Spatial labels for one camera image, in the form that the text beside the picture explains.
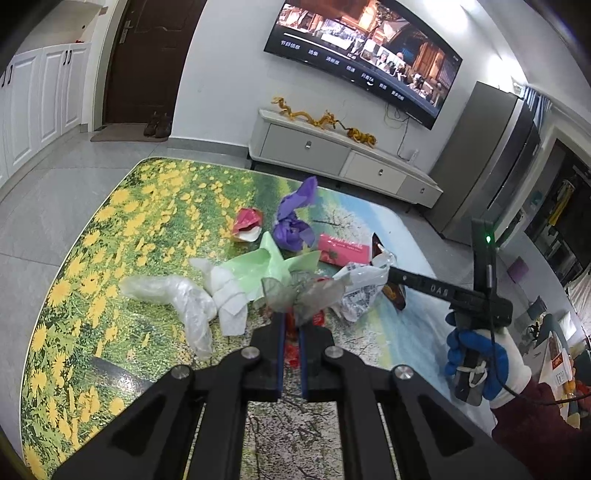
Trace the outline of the blue white gloved right hand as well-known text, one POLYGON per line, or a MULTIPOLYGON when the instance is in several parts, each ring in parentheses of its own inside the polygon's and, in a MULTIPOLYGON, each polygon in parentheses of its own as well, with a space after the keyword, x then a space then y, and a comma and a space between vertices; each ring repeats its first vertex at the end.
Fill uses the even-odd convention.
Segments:
POLYGON ((486 329, 459 330, 455 312, 446 316, 446 322, 454 327, 447 338, 448 362, 444 369, 447 376, 456 374, 457 368, 463 364, 464 351, 472 349, 487 363, 483 397, 489 401, 492 410, 505 406, 515 398, 507 388, 515 394, 525 391, 532 379, 532 372, 505 327, 495 332, 495 342, 492 342, 491 332, 486 329))

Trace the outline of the dark red sleeve right forearm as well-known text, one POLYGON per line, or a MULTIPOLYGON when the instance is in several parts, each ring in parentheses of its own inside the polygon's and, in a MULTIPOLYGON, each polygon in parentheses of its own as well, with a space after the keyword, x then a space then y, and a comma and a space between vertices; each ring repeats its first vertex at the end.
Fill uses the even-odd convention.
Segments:
POLYGON ((535 479, 588 479, 590 433, 569 425, 559 408, 520 398, 492 410, 493 439, 535 479))

